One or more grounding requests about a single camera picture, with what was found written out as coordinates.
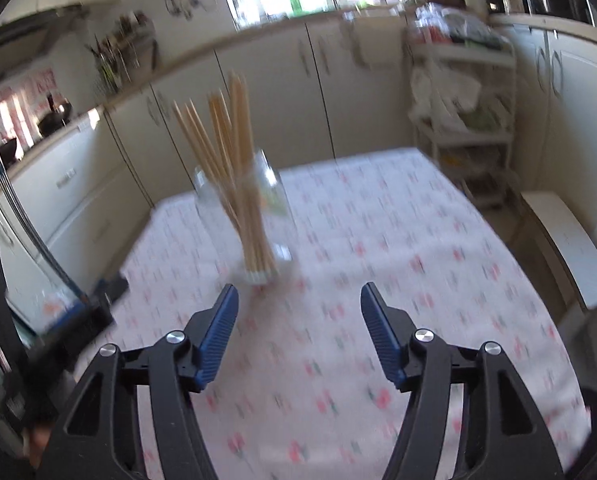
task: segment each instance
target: pot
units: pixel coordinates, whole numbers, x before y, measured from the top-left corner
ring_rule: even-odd
[[[69,116],[72,113],[72,105],[68,101],[64,101],[58,108],[55,107],[51,93],[48,93],[48,104],[50,105],[50,112],[38,123],[38,132],[41,137],[49,137],[60,130],[69,123]]]

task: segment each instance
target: white bench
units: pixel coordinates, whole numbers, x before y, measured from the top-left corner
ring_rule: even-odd
[[[538,225],[549,242],[574,292],[565,300],[567,313],[558,326],[566,341],[581,329],[588,311],[597,308],[597,248],[556,193],[521,193],[521,205],[525,211],[510,247],[528,222]]]

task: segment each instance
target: person's hand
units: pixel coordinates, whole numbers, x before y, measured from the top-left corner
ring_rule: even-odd
[[[31,432],[25,431],[24,436],[27,442],[25,453],[34,469],[38,469],[40,465],[40,459],[50,441],[51,431],[51,428],[46,426],[37,426]]]

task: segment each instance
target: pink floral tablecloth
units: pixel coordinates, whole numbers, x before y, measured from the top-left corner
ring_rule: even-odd
[[[475,208],[416,150],[282,173],[298,228],[298,265],[283,283],[240,290],[218,377],[194,396],[222,480],[373,480],[383,476],[407,395],[383,375],[360,313],[376,283],[390,306],[450,344],[500,342],[543,413],[567,467],[589,434],[581,392],[536,291]],[[153,344],[210,307],[226,282],[192,194],[161,203],[124,264],[130,293],[107,341]],[[140,392],[150,478],[162,478]],[[437,478],[456,460],[462,394],[452,393]]]

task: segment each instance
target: green bottle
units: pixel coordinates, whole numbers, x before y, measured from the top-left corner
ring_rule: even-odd
[[[292,6],[292,12],[296,15],[303,13],[303,6],[300,4],[300,0],[290,0]]]

